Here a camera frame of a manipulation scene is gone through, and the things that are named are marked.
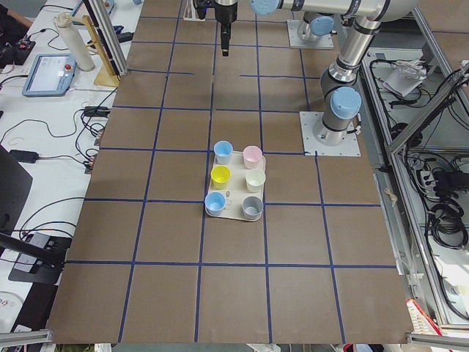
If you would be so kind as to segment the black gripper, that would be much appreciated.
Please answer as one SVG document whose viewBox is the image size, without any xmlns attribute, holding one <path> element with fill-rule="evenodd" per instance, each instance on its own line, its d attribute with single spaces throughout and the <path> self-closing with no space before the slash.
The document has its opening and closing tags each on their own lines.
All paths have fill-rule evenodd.
<svg viewBox="0 0 469 352">
<path fill-rule="evenodd" d="M 223 57 L 229 55 L 231 40 L 231 23 L 237 20 L 237 0 L 215 0 L 215 19 L 221 23 L 221 52 Z"/>
</svg>

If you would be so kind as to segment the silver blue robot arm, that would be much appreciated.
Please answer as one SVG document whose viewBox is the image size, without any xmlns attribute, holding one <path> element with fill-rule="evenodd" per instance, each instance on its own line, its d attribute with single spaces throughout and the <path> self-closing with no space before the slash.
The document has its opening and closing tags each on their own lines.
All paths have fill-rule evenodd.
<svg viewBox="0 0 469 352">
<path fill-rule="evenodd" d="M 276 10 L 321 12 L 355 16 L 344 45 L 329 68 L 322 74 L 325 99 L 322 119 L 313 127 L 314 138 L 328 146 L 341 144 L 347 128 L 361 107 L 361 96 L 352 87 L 358 68 L 373 36 L 383 22 L 395 21 L 416 7 L 417 1 L 251 1 L 257 15 L 270 15 Z"/>
</svg>

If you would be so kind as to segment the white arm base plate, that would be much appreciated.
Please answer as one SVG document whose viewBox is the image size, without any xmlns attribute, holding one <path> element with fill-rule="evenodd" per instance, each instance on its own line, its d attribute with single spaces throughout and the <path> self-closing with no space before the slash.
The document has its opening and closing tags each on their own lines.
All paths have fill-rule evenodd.
<svg viewBox="0 0 469 352">
<path fill-rule="evenodd" d="M 301 111 L 300 126 L 303 150 L 307 156 L 360 157 L 358 137 L 350 120 L 347 130 L 328 130 L 322 121 L 321 111 Z"/>
</svg>

